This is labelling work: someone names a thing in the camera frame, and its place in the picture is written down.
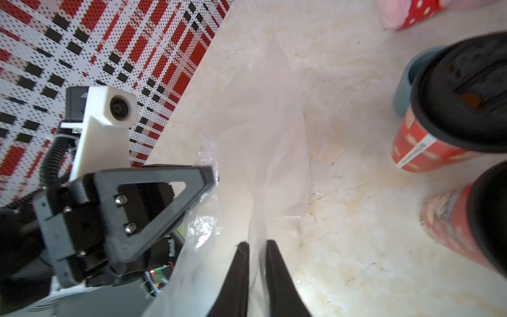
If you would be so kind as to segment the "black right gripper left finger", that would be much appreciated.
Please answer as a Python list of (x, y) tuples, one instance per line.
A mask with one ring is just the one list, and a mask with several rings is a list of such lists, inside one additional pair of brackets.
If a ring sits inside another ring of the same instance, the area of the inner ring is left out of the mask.
[(208, 317), (247, 316), (249, 274), (250, 247), (247, 242), (241, 242), (237, 246), (223, 286), (207, 315)]

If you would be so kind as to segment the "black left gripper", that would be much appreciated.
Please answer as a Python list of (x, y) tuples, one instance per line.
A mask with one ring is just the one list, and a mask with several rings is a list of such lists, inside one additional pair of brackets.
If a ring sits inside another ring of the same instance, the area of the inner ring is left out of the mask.
[(156, 166), (48, 186), (33, 206), (60, 285), (123, 285), (170, 264), (170, 232), (214, 184), (211, 166)]

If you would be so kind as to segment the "red milk tea cup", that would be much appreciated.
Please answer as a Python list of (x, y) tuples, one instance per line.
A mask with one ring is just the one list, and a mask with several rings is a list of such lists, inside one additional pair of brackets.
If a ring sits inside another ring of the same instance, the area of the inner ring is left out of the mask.
[(396, 167), (425, 173), (506, 153), (506, 33), (440, 48), (415, 76), (392, 145)]
[(419, 220), (438, 244), (506, 277), (506, 162), (462, 189), (426, 199)]

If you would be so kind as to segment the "clear plastic carrier bag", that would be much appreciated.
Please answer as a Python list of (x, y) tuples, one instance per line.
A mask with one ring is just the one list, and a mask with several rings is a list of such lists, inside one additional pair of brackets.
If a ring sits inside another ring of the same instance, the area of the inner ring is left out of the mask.
[(184, 218), (182, 251), (146, 316), (207, 316), (241, 242), (250, 247), (247, 316), (270, 316), (267, 241), (290, 253), (310, 190), (297, 89), (287, 55), (272, 40), (206, 113), (196, 165), (210, 165), (216, 184)]

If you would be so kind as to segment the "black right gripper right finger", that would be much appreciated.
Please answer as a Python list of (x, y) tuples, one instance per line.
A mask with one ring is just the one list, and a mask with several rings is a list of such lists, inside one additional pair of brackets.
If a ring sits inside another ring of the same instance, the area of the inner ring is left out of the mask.
[(265, 279), (269, 293), (270, 316), (311, 316), (294, 286), (274, 240), (267, 241)]

